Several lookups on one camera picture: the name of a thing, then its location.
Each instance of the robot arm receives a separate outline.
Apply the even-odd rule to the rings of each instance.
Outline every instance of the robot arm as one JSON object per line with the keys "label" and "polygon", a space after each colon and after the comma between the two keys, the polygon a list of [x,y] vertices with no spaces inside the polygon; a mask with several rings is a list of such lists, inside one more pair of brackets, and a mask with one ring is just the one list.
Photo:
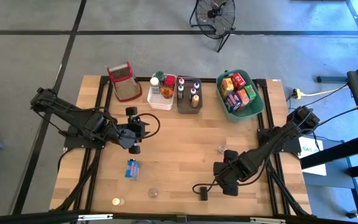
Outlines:
{"label": "robot arm", "polygon": [[299,107],[287,116],[287,123],[272,129],[269,140],[257,149],[251,149],[238,156],[236,151],[225,151],[224,161],[214,163],[215,181],[223,194],[237,196],[238,183],[245,182],[258,172],[269,155],[285,142],[304,134],[312,133],[318,127],[319,119],[307,107]]}
{"label": "robot arm", "polygon": [[[52,90],[39,88],[37,92],[30,102],[31,109],[36,113],[55,114],[76,129],[77,137],[102,145],[111,141],[124,149],[130,149],[130,153],[140,152],[136,143],[141,142],[148,134],[145,132],[145,125],[148,124],[134,116],[137,114],[136,107],[126,109],[129,117],[127,124],[117,124],[117,120],[112,118],[107,111],[103,113],[99,111],[99,108],[80,109],[57,97]],[[66,137],[72,135],[68,131],[59,131],[59,133]]]}

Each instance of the yellow box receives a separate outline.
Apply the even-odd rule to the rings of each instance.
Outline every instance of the yellow box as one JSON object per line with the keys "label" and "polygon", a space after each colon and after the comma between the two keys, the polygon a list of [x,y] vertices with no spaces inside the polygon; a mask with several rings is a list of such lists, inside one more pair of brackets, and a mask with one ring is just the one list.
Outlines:
{"label": "yellow box", "polygon": [[224,78],[221,84],[221,96],[226,99],[227,95],[234,91],[234,85],[231,78]]}

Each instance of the concrete floor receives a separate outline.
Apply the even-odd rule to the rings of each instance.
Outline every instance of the concrete floor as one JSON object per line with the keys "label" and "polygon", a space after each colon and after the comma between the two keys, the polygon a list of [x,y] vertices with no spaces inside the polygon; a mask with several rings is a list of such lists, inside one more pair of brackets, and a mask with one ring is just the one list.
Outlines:
{"label": "concrete floor", "polygon": [[[79,5],[80,0],[0,0],[0,29],[70,30]],[[193,6],[193,0],[88,1],[80,30],[191,30],[188,18]],[[236,1],[236,9],[238,30],[358,30],[345,2]],[[0,215],[9,213],[40,123],[30,111],[29,101],[38,87],[53,86],[67,40],[66,35],[0,36],[0,140],[6,145],[0,150]],[[240,68],[252,78],[281,79],[287,95],[292,88],[305,93],[337,88],[341,85],[317,84],[315,77],[343,76],[358,69],[358,37],[233,36],[221,53],[213,52],[216,46],[215,40],[202,35],[77,36],[59,95],[74,103],[83,75],[106,75],[105,66],[127,60],[137,76],[163,70],[216,77],[224,70]],[[317,98],[292,100],[292,107]],[[341,90],[313,108],[325,120],[353,106],[350,91]],[[67,127],[59,119],[52,121]],[[316,134],[344,140],[358,137],[358,113],[334,119]],[[50,127],[25,213],[47,211],[62,146],[63,137]],[[354,209],[346,189],[308,186],[308,193],[312,211],[319,217],[347,220],[344,211]],[[321,200],[322,194],[327,195],[329,203]]]}

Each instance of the white bottle cap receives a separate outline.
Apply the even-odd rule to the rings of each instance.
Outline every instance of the white bottle cap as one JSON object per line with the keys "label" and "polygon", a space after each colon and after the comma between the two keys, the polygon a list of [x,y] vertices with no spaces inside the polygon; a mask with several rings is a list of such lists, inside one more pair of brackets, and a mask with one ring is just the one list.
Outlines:
{"label": "white bottle cap", "polygon": [[153,77],[153,78],[150,79],[150,83],[151,83],[152,85],[158,85],[159,80],[158,80],[157,77]]}

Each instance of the wooden table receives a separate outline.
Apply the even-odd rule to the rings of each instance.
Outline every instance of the wooden table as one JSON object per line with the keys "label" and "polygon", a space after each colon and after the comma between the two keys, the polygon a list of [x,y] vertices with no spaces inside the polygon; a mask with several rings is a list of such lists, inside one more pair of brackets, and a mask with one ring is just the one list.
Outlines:
{"label": "wooden table", "polygon": [[[91,108],[95,104],[100,76],[84,76],[76,105]],[[213,162],[222,161],[217,150],[219,144],[227,144],[238,152],[258,147],[257,117],[239,124],[226,120],[216,99],[215,84],[203,83],[203,108],[198,114],[179,114],[176,100],[170,111],[154,110],[147,102],[149,82],[141,82],[143,95],[133,101],[120,103],[113,96],[110,113],[119,123],[126,123],[125,108],[137,106],[138,113],[152,113],[161,121],[160,132],[140,144],[141,153],[129,154],[120,146],[108,143],[103,149],[99,164],[92,212],[188,214],[188,215],[260,215],[271,216],[267,177],[262,174],[254,184],[239,187],[238,197],[222,194],[219,186],[208,193],[208,201],[199,201],[199,195],[191,191],[198,183],[211,183]],[[267,80],[273,120],[276,126],[285,124],[287,104],[280,80]],[[105,88],[102,105],[105,101]],[[264,112],[265,127],[268,127]],[[154,131],[157,123],[152,118],[142,117],[150,123],[147,128]],[[304,210],[311,213],[305,182],[297,158],[291,154],[280,154],[289,191]],[[62,160],[57,176],[50,208],[56,208],[78,182],[84,149],[75,149]],[[124,177],[128,159],[140,162],[138,180]],[[149,189],[158,190],[157,198],[149,198]],[[87,186],[83,191],[80,208],[85,206]],[[278,211],[282,210],[280,191],[276,186]],[[125,204],[113,206],[112,199],[124,198]]]}

